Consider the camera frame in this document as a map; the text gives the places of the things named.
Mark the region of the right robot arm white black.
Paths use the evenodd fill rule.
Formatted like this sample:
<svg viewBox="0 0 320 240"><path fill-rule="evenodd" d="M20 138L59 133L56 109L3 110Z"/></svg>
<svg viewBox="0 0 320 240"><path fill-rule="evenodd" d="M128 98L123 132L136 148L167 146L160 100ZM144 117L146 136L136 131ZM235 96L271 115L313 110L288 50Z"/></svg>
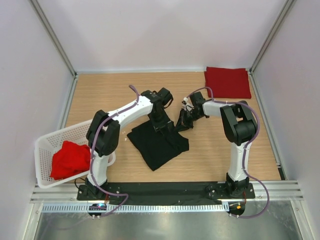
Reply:
<svg viewBox="0 0 320 240"><path fill-rule="evenodd" d="M181 132L192 129L194 122L203 117L221 117L225 137L231 143L225 192L229 197L237 198L249 188L249 153L252 142L260 131L260 122L255 119L252 108L245 101L206 100L197 91L182 100L175 130Z"/></svg>

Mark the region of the black t shirt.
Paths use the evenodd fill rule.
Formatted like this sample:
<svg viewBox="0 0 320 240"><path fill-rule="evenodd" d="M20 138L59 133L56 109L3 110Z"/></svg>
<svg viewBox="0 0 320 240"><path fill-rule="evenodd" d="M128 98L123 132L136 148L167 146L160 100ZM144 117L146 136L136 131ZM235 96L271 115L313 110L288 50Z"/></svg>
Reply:
<svg viewBox="0 0 320 240"><path fill-rule="evenodd" d="M190 148L187 138L174 130L156 132L150 120L133 128L127 137L152 171Z"/></svg>

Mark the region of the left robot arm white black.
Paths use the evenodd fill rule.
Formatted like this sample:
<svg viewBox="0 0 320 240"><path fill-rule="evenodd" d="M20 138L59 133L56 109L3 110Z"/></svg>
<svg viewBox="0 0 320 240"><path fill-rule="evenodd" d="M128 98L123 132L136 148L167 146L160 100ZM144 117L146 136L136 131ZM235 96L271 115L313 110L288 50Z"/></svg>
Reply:
<svg viewBox="0 0 320 240"><path fill-rule="evenodd" d="M148 116L151 130L155 133L168 133L174 127L165 112L174 99L168 89L163 87L158 92L146 90L139 94L133 85L129 87L136 93L136 99L113 111L97 111L87 131L90 167L84 189L78 194L88 200L101 200L107 194L107 167L109 159L115 159L122 128L142 116Z"/></svg>

